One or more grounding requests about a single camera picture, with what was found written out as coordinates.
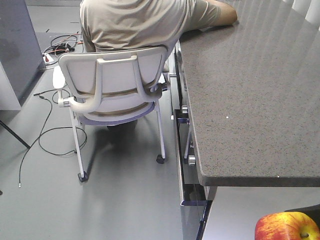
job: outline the floor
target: floor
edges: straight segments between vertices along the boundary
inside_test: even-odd
[[[77,7],[30,6],[28,10],[42,49],[56,33],[80,31]],[[82,51],[82,47],[77,46],[76,51]],[[46,70],[33,93],[51,90],[52,74],[52,69]],[[19,112],[0,111],[1,120],[31,145],[50,112],[53,93],[42,94],[48,100],[31,95]],[[52,155],[38,142],[27,152],[1,127],[0,239],[186,239],[170,101],[170,92],[164,92],[160,107],[165,126],[165,164],[156,162],[160,153],[156,112],[139,119],[131,131],[114,133],[105,127],[86,126],[87,143],[81,150],[89,174],[86,183],[78,180],[74,153]],[[43,131],[69,126],[69,110],[53,104]],[[40,141],[56,154],[74,148],[69,128],[49,131]]]

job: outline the gray speckled countertop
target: gray speckled countertop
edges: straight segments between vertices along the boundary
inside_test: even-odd
[[[281,0],[180,39],[199,181],[320,187],[320,32]]]

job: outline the tripod leg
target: tripod leg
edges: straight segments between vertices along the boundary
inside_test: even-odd
[[[23,145],[25,145],[25,147],[26,147],[27,149],[30,148],[30,146],[29,146],[25,141],[23,141],[23,140],[21,139],[21,137],[19,137],[14,131],[11,130],[10,127],[8,127],[8,126],[7,126],[3,121],[1,121],[1,120],[0,120],[0,125],[1,125],[2,127],[4,127],[9,133],[11,133],[16,139],[18,139],[18,140],[20,141],[20,143],[22,143]]]

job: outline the beige t-shirt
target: beige t-shirt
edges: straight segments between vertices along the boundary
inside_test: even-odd
[[[220,8],[204,0],[83,0],[80,4],[87,52],[165,45],[170,53],[183,32],[206,28],[219,15]]]

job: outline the apple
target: apple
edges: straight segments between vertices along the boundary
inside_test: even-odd
[[[254,240],[320,240],[320,230],[303,212],[277,212],[258,220]]]

